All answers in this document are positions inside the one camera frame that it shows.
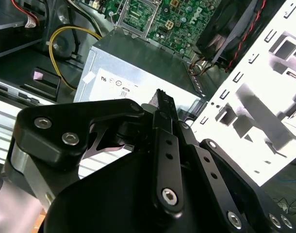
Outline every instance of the cooling fan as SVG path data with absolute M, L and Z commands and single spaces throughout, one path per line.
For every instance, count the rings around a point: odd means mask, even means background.
M 285 0 L 223 0 L 197 41 L 205 58 L 234 68 Z

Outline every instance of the yellow cable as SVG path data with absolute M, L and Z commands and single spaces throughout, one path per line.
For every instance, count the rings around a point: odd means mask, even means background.
M 67 29 L 75 29 L 75 30 L 79 30 L 79 31 L 86 32 L 86 33 L 88 33 L 88 34 L 94 36 L 94 37 L 97 38 L 98 40 L 100 40 L 102 37 L 101 37 L 100 35 L 98 35 L 97 33 L 94 33 L 94 32 L 92 32 L 92 31 L 90 31 L 90 30 L 88 30 L 88 29 L 85 29 L 85 28 L 80 28 L 80 27 L 75 27 L 75 26 L 65 26 L 65 27 L 61 27 L 61 28 L 57 29 L 55 32 L 53 32 L 53 34 L 52 34 L 52 36 L 51 36 L 51 38 L 50 38 L 50 41 L 49 41 L 49 55 L 50 55 L 50 59 L 51 59 L 52 65 L 53 65 L 53 67 L 54 67 L 54 69 L 55 69 L 55 72 L 57 73 L 58 76 L 61 77 L 62 81 L 64 82 L 64 84 L 65 84 L 67 87 L 69 87 L 69 88 L 72 89 L 72 90 L 76 90 L 74 87 L 70 86 L 70 85 L 68 84 L 68 82 L 65 80 L 65 78 L 62 76 L 62 74 L 61 74 L 61 72 L 60 72 L 60 70 L 59 70 L 59 68 L 58 68 L 58 66 L 57 66 L 57 64 L 56 64 L 56 61 L 55 61 L 54 55 L 53 55 L 53 42 L 54 42 L 56 36 L 57 36 L 59 33 L 65 31 L 65 30 L 67 30 Z

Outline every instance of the motherboard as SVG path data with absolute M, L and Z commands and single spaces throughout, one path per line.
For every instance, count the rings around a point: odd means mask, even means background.
M 82 0 L 114 24 L 182 58 L 194 47 L 222 0 Z

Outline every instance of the sticker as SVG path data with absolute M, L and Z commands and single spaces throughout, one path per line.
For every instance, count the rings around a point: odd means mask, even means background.
M 36 27 L 36 21 L 27 15 L 27 23 L 25 24 L 25 28 L 34 28 Z
M 40 73 L 38 71 L 35 71 L 33 73 L 33 79 L 34 80 L 42 80 L 43 79 L 43 73 Z
M 99 69 L 89 97 L 90 101 L 132 99 L 138 86 L 106 70 Z
M 95 74 L 90 71 L 83 79 L 82 81 L 84 81 L 85 83 L 89 83 L 91 82 L 93 79 L 95 78 Z

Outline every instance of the silver metal box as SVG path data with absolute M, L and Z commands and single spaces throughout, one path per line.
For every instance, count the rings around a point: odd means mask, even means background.
M 129 98 L 142 104 L 148 103 L 158 88 L 184 111 L 205 102 L 194 90 L 180 59 L 113 30 L 92 46 L 74 102 Z

